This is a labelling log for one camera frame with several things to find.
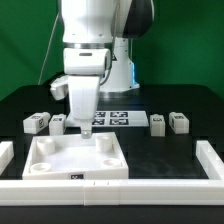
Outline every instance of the white border frame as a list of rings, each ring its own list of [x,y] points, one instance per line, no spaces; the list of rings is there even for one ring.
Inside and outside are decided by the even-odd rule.
[[[208,141],[196,156],[208,180],[0,181],[0,205],[224,205],[224,164]]]

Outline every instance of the white platform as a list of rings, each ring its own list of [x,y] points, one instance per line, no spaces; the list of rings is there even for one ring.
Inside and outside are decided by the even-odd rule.
[[[97,150],[96,138],[99,136],[112,139],[110,151]],[[41,147],[38,143],[44,144],[45,140],[54,143],[55,151],[51,150],[49,155],[38,148]],[[45,151],[50,148],[49,141]],[[40,165],[39,169],[31,172],[35,164]],[[50,170],[42,172],[47,166]],[[82,139],[81,135],[42,136],[32,140],[23,179],[128,179],[128,166],[114,133],[93,134],[91,139]]]
[[[69,114],[66,127],[80,127]],[[145,111],[97,111],[93,127],[148,127]]]
[[[196,151],[210,179],[0,181],[0,205],[224,205],[223,162],[207,141]]]

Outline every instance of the small white cube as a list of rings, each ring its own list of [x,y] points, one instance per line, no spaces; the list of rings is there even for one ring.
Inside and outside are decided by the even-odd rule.
[[[54,115],[49,123],[50,135],[63,135],[65,131],[66,115]]]
[[[163,115],[154,114],[150,116],[151,136],[165,136],[166,123]]]
[[[169,125],[176,134],[189,133],[189,120],[184,116],[183,113],[170,113]]]

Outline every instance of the label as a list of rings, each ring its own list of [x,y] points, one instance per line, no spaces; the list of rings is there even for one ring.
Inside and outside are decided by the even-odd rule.
[[[110,119],[110,125],[128,125],[128,119]]]
[[[84,179],[83,174],[71,174],[71,180],[81,180]]]
[[[39,128],[42,128],[44,126],[44,120],[40,119],[39,120]]]
[[[32,116],[30,119],[38,120],[40,118],[41,118],[41,116]]]
[[[53,121],[62,121],[62,118],[57,117],[57,118],[54,118],[54,120],[53,120]]]
[[[174,116],[175,119],[184,119],[183,116]]]
[[[115,54],[113,54],[112,61],[117,61],[117,58],[116,58]]]
[[[152,120],[153,120],[153,121],[156,121],[156,122],[161,122],[161,121],[163,121],[161,118],[153,118]]]

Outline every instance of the white plastic fixture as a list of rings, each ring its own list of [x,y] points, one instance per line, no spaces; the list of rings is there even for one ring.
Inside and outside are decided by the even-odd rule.
[[[50,135],[63,135],[65,131],[66,115],[54,115],[49,123]]]
[[[127,163],[116,135],[110,132],[93,134],[91,139],[33,137],[23,172],[24,180],[127,178]]]
[[[208,141],[196,155],[206,180],[21,180],[0,182],[0,205],[224,205],[224,164]]]
[[[24,133],[37,134],[48,126],[51,115],[47,112],[35,113],[23,120]]]
[[[189,120],[183,113],[172,112],[169,114],[169,125],[175,134],[189,133]]]
[[[151,136],[165,136],[166,123],[163,115],[154,114],[150,116]]]

